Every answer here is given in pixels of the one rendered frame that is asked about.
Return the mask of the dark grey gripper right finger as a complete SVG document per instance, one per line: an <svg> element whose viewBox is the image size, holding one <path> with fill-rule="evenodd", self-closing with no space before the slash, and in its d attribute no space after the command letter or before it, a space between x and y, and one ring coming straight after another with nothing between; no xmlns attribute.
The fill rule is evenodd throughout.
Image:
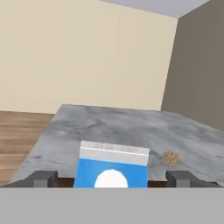
<svg viewBox="0 0 224 224"><path fill-rule="evenodd" d="M165 173L165 177L167 179L166 185L168 187L224 188L224 185L219 185L217 182L207 182L205 180L201 180L189 171L167 171Z"/></svg>

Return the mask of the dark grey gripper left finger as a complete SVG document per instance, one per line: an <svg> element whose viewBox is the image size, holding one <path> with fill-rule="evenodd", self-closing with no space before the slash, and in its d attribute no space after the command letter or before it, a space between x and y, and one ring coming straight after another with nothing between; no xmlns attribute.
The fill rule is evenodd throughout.
<svg viewBox="0 0 224 224"><path fill-rule="evenodd" d="M55 187L57 178L57 171L35 171L27 178L9 183L3 187Z"/></svg>

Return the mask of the dark brown tray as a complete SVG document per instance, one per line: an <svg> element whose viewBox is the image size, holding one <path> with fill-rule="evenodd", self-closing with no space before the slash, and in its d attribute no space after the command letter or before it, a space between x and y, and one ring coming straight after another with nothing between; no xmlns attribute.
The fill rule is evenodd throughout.
<svg viewBox="0 0 224 224"><path fill-rule="evenodd" d="M148 187L166 187L166 181L148 181ZM73 187L74 178L58 178L58 187Z"/></svg>

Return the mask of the blue and white milk carton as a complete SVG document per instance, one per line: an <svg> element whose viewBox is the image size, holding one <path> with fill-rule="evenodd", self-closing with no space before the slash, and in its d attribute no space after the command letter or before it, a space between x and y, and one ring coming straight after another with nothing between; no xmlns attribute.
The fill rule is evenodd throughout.
<svg viewBox="0 0 224 224"><path fill-rule="evenodd" d="M150 149L82 141L73 186L145 188Z"/></svg>

